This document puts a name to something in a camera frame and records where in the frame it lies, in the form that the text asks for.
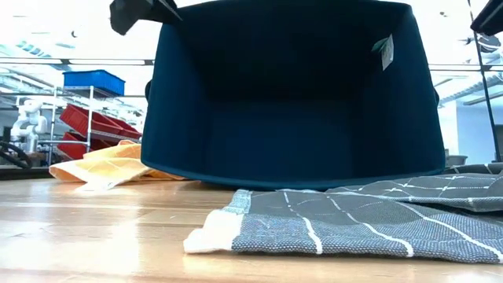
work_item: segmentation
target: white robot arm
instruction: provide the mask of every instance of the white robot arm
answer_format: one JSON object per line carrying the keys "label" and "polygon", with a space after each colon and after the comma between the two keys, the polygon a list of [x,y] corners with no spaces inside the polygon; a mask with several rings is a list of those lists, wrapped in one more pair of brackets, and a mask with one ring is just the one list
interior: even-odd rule
{"label": "white robot arm", "polygon": [[[10,131],[11,138],[14,141],[19,140],[21,137],[27,138],[27,153],[33,153],[36,150],[39,139],[37,134],[45,134],[47,132],[47,119],[40,115],[41,108],[41,101],[25,101],[19,107],[19,117]],[[22,129],[21,127],[26,123],[29,123],[29,125],[25,129]]]}

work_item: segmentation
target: white wall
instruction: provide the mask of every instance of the white wall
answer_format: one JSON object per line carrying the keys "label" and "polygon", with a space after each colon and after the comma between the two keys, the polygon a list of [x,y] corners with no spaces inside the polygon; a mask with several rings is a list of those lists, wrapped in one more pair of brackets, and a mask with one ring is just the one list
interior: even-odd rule
{"label": "white wall", "polygon": [[439,118],[444,148],[449,150],[450,155],[459,154],[456,102],[446,103],[444,107],[439,108]]}
{"label": "white wall", "polygon": [[[503,124],[503,107],[493,107],[494,122]],[[457,105],[459,154],[468,156],[467,164],[486,164],[495,159],[493,132],[486,104]]]}

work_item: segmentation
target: yellow towel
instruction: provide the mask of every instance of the yellow towel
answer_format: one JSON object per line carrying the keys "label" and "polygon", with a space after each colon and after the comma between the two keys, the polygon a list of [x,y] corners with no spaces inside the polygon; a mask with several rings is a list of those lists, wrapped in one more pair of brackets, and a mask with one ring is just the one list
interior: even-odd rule
{"label": "yellow towel", "polygon": [[121,141],[118,145],[84,154],[83,159],[54,164],[49,173],[64,182],[86,182],[84,190],[111,189],[129,181],[183,180],[143,165],[141,145]]}

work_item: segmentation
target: gray checkered towel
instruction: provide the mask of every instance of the gray checkered towel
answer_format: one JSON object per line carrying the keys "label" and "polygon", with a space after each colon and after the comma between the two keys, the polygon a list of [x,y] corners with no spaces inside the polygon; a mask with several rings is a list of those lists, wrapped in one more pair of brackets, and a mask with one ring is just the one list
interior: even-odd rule
{"label": "gray checkered towel", "polygon": [[184,246],[503,263],[503,175],[407,178],[324,193],[240,189]]}

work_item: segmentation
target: blue plastic crate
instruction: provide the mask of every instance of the blue plastic crate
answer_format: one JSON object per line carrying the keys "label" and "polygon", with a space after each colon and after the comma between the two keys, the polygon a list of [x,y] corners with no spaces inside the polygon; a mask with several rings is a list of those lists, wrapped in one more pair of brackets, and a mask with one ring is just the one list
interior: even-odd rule
{"label": "blue plastic crate", "polygon": [[94,86],[106,92],[124,96],[125,81],[105,70],[64,72],[64,87]]}

